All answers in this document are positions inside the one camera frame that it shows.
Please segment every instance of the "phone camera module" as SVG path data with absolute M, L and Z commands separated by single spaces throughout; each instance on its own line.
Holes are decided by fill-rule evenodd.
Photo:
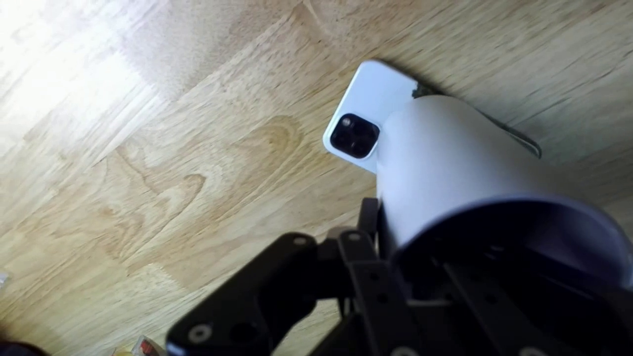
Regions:
M 381 129 L 375 123 L 347 113 L 339 119 L 331 143 L 337 151 L 343 151 L 355 159 L 365 159 L 379 143 L 379 135 Z

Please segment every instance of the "screw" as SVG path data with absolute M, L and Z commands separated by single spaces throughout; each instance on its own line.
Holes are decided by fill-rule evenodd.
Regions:
M 197 325 L 195 329 L 191 329 L 189 337 L 191 337 L 191 343 L 203 345 L 213 339 L 213 333 L 215 331 L 211 325 Z
M 418 356 L 418 353 L 410 347 L 400 347 L 393 351 L 393 356 Z
M 519 356 L 549 356 L 545 351 L 535 347 L 525 347 L 519 351 Z
M 296 246 L 308 246 L 310 240 L 308 240 L 308 238 L 296 238 L 294 244 L 296 244 Z
M 351 242 L 361 242 L 361 234 L 349 234 Z

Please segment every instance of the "wood grain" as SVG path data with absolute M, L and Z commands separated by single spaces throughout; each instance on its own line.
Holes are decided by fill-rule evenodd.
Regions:
M 633 5 L 23 0 L 0 5 L 9 337 L 112 355 L 280 234 L 353 224 L 373 177 L 321 133 L 389 60 L 537 137 L 633 234 Z M 333 305 L 284 345 L 304 355 Z

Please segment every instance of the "phone case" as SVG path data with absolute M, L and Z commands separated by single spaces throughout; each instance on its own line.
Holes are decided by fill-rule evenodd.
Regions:
M 399 107 L 414 101 L 416 90 L 418 82 L 414 78 L 377 60 L 363 62 L 323 135 L 325 149 L 343 161 L 377 173 L 375 151 L 381 147 L 381 135 L 371 155 L 357 159 L 333 147 L 333 133 L 345 115 L 357 115 L 365 121 L 371 121 L 381 131 L 383 123 Z

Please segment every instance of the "white smartphone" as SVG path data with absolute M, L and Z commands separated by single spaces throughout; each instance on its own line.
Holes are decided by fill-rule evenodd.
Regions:
M 377 173 L 377 147 L 383 123 L 402 105 L 414 101 L 420 84 L 377 60 L 363 62 L 339 103 L 323 145 L 335 157 Z

